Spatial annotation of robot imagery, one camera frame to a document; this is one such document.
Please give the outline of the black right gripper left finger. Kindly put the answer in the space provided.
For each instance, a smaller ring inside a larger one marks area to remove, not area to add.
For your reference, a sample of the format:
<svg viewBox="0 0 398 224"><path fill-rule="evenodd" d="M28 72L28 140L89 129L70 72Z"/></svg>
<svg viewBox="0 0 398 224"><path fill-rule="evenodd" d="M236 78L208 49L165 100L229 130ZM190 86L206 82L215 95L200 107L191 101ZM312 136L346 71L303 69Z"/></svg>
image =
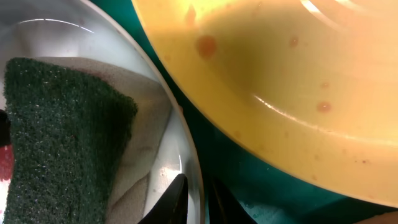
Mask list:
<svg viewBox="0 0 398 224"><path fill-rule="evenodd" d="M187 215L188 180L178 174L139 224L186 224Z"/></svg>

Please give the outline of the green scrubbing sponge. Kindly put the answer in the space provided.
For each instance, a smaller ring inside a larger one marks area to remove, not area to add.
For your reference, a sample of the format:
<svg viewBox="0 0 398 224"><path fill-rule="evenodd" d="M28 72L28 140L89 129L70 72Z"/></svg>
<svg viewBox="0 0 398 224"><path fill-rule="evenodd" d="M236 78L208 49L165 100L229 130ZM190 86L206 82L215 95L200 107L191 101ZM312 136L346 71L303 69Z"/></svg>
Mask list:
<svg viewBox="0 0 398 224"><path fill-rule="evenodd" d="M30 58L4 74L14 169L5 223L104 223L134 100L104 80Z"/></svg>

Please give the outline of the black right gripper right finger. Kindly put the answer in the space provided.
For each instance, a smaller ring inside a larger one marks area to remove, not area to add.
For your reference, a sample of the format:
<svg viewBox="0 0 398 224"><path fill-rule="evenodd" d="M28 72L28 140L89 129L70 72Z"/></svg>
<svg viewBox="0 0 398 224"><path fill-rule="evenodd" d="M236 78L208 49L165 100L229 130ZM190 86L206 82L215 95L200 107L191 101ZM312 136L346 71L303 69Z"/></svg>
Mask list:
<svg viewBox="0 0 398 224"><path fill-rule="evenodd" d="M219 179L212 178L208 188L210 224L256 224L231 191Z"/></svg>

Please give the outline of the blue plastic tray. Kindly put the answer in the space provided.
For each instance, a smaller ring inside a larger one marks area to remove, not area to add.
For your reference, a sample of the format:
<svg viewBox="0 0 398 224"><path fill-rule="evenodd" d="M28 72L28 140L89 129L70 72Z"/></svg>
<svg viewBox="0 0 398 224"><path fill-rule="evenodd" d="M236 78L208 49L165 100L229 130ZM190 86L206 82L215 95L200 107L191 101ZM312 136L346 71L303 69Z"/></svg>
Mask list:
<svg viewBox="0 0 398 224"><path fill-rule="evenodd" d="M257 223L356 223L394 208L321 189L256 158L230 140L189 101L156 56L130 0L93 0L150 57L182 107L192 134L205 190L220 179Z"/></svg>

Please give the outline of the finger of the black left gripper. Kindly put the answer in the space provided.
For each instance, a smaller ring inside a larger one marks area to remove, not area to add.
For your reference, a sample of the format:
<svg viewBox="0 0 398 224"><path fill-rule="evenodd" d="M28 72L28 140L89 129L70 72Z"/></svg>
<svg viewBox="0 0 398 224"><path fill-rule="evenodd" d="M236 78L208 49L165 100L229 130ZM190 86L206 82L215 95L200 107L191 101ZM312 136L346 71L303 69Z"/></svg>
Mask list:
<svg viewBox="0 0 398 224"><path fill-rule="evenodd" d="M10 138L11 122L4 110L0 111L0 146L7 146L11 143Z"/></svg>

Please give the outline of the light blue plate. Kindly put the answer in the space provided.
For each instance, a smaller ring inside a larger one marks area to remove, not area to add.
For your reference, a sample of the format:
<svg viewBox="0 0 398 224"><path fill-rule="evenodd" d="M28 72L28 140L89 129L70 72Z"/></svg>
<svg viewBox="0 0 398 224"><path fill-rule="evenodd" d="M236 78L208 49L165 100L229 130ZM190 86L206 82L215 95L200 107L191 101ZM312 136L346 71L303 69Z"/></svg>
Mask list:
<svg viewBox="0 0 398 224"><path fill-rule="evenodd" d="M178 174L188 180L187 223L205 221L203 181L183 114L137 42L90 1L1 0L1 110L12 58L30 58L96 76L137 105L104 223L139 223ZM1 147L1 222L14 169L12 142Z"/></svg>

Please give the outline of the yellow-green rimmed plate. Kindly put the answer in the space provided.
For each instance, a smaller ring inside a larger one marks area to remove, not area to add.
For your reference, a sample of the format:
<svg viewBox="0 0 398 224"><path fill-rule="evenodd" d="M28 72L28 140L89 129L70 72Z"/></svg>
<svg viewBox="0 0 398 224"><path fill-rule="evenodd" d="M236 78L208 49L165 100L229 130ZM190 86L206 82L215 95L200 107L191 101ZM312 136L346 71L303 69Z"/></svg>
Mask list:
<svg viewBox="0 0 398 224"><path fill-rule="evenodd" d="M258 158L397 206L397 0L134 0L185 96Z"/></svg>

